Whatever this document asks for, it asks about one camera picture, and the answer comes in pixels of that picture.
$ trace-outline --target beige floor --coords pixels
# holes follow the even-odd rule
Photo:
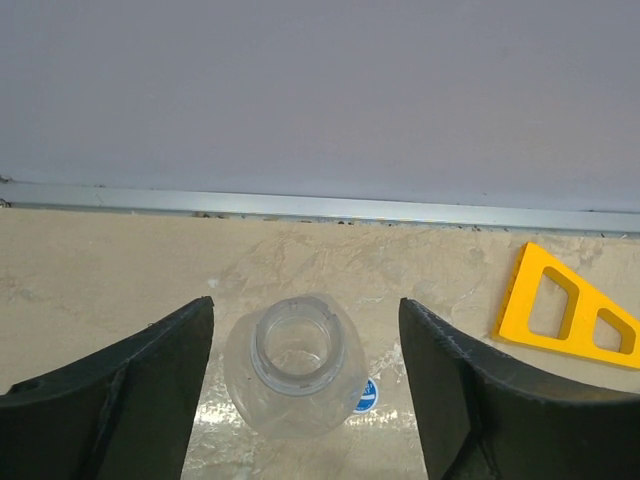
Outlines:
[[[185,479],[426,478],[398,301],[413,297],[494,344],[487,332],[528,240],[640,316],[640,243],[629,239],[3,209],[0,389],[212,295],[214,348]],[[327,437],[271,442],[252,433],[230,403],[220,352],[239,317],[309,291],[332,295],[354,320],[380,402]],[[554,373],[640,390],[637,372],[494,345]]]

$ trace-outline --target metal baseboard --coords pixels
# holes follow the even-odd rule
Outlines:
[[[5,205],[92,211],[267,217],[458,225],[528,230],[640,234],[640,214],[439,205],[338,198],[170,190],[0,184]]]

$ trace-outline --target white wall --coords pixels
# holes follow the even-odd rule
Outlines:
[[[637,0],[5,0],[0,174],[640,211]]]

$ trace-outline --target bottle rim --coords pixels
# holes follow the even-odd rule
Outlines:
[[[281,322],[303,314],[327,338],[329,346],[326,360],[318,368],[305,374],[293,374],[278,368],[267,354],[269,333]],[[271,306],[253,329],[250,339],[251,363],[258,378],[270,389],[282,395],[303,397],[326,388],[344,364],[344,328],[337,314],[322,300],[296,297]]]

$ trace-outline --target plastic bottle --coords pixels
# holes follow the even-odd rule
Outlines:
[[[367,382],[358,332],[329,297],[282,300],[243,317],[224,353],[227,390],[242,418],[277,438],[341,425]]]

